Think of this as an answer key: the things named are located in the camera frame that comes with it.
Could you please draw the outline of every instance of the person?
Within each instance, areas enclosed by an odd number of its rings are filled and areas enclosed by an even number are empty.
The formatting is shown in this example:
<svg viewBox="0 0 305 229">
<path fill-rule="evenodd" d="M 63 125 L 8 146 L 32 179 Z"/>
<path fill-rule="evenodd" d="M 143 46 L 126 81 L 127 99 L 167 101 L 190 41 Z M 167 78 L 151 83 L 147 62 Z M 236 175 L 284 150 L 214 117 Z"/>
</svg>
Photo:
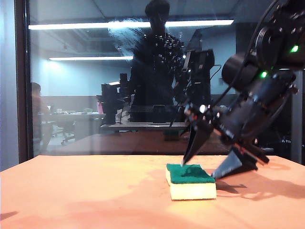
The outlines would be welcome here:
<svg viewBox="0 0 305 229">
<path fill-rule="evenodd" d="M 165 32 L 170 5 L 166 0 L 152 0 L 145 8 L 151 33 L 135 45 L 131 69 L 131 94 L 134 105 L 172 105 L 173 80 L 181 75 L 181 42 Z"/>
<path fill-rule="evenodd" d="M 38 83 L 31 83 L 32 87 L 32 117 L 33 117 L 33 145 L 34 154 L 38 155 L 40 152 L 44 152 L 50 142 L 53 126 L 46 123 L 45 128 L 42 131 L 41 117 L 39 113 L 49 115 L 50 111 L 41 98 L 41 86 Z"/>
</svg>

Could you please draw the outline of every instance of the wall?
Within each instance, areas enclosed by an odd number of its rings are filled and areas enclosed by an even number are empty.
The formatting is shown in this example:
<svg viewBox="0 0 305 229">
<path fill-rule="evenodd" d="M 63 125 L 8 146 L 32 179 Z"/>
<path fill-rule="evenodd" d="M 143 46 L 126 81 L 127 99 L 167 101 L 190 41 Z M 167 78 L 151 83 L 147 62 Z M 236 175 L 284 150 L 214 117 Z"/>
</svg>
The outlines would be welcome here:
<svg viewBox="0 0 305 229">
<path fill-rule="evenodd" d="M 101 94 L 101 84 L 130 75 L 126 61 L 50 61 L 47 53 L 31 50 L 31 77 L 41 85 L 42 96 L 90 96 Z"/>
<path fill-rule="evenodd" d="M 91 108 L 97 112 L 97 103 L 95 96 L 43 96 L 46 105 L 53 106 L 53 111 L 58 108 L 63 111 L 83 111 L 84 108 Z"/>
<path fill-rule="evenodd" d="M 14 0 L 0 1 L 0 169 L 19 163 Z"/>
<path fill-rule="evenodd" d="M 245 53 L 257 23 L 236 24 L 236 53 Z"/>
</svg>

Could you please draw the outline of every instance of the orange table surface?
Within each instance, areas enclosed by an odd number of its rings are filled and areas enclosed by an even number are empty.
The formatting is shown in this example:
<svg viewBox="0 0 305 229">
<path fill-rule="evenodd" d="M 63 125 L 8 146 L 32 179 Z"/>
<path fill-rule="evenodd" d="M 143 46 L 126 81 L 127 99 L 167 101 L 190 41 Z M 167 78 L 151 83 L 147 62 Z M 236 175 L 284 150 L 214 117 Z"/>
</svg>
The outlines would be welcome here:
<svg viewBox="0 0 305 229">
<path fill-rule="evenodd" d="M 207 172 L 226 156 L 196 156 Z M 305 228 L 305 167 L 270 163 L 216 182 L 217 200 L 171 201 L 182 156 L 38 156 L 0 173 L 1 229 Z"/>
</svg>

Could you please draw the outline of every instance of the ceiling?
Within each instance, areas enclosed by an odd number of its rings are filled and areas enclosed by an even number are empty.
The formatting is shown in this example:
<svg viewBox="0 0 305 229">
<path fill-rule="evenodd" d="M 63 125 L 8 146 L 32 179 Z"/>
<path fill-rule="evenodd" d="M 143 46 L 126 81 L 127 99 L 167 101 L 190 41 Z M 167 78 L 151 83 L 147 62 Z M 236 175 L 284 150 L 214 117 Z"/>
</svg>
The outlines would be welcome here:
<svg viewBox="0 0 305 229">
<path fill-rule="evenodd" d="M 234 19 L 256 22 L 272 0 L 168 0 L 170 21 Z M 149 0 L 30 0 L 30 24 L 108 22 L 133 18 L 146 21 Z M 186 44 L 199 27 L 170 28 Z M 107 29 L 31 30 L 31 45 L 63 56 L 121 55 L 122 42 Z"/>
</svg>

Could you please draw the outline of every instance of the cable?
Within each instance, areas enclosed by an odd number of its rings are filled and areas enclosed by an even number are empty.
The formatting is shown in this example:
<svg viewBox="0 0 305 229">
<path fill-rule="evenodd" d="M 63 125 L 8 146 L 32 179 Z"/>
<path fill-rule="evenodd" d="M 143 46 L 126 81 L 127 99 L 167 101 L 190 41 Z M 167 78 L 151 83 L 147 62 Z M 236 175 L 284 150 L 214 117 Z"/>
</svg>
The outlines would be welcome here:
<svg viewBox="0 0 305 229">
<path fill-rule="evenodd" d="M 204 112 L 204 114 L 206 114 L 208 111 L 211 111 L 211 109 L 212 109 L 213 107 L 215 107 L 215 106 L 224 98 L 224 96 L 229 92 L 229 90 L 233 87 L 233 85 L 235 84 L 235 82 L 236 82 L 237 80 L 239 80 L 240 73 L 242 72 L 242 69 L 243 69 L 244 64 L 245 64 L 245 62 L 246 62 L 246 59 L 247 59 L 247 57 L 248 57 L 248 55 L 249 55 L 249 53 L 250 53 L 250 51 L 251 51 L 251 47 L 252 47 L 252 44 L 253 44 L 253 42 L 254 42 L 254 39 L 256 38 L 256 34 L 258 33 L 258 30 L 259 30 L 259 28 L 261 27 L 261 25 L 262 25 L 264 19 L 266 18 L 267 14 L 270 12 L 270 10 L 273 8 L 273 6 L 274 6 L 278 1 L 279 1 L 279 0 L 274 0 L 274 1 L 270 4 L 270 6 L 268 7 L 268 9 L 265 11 L 265 13 L 262 15 L 261 19 L 259 20 L 259 22 L 258 22 L 258 24 L 257 24 L 257 26 L 256 26 L 256 28 L 255 28 L 255 31 L 253 32 L 253 35 L 252 35 L 252 38 L 251 38 L 251 40 L 250 40 L 248 49 L 247 49 L 247 51 L 246 51 L 246 53 L 245 53 L 244 61 L 243 61 L 242 65 L 240 66 L 240 68 L 238 69 L 238 72 L 236 73 L 236 75 L 235 75 L 235 77 L 233 78 L 232 82 L 231 82 L 230 85 L 227 87 L 227 89 L 222 93 L 222 95 L 216 100 L 216 102 L 215 102 L 213 105 L 211 105 L 210 108 L 208 108 L 208 109 Z"/>
<path fill-rule="evenodd" d="M 211 76 L 210 80 L 220 71 L 222 65 L 221 64 L 215 64 L 213 67 L 218 66 L 219 69 Z"/>
</svg>

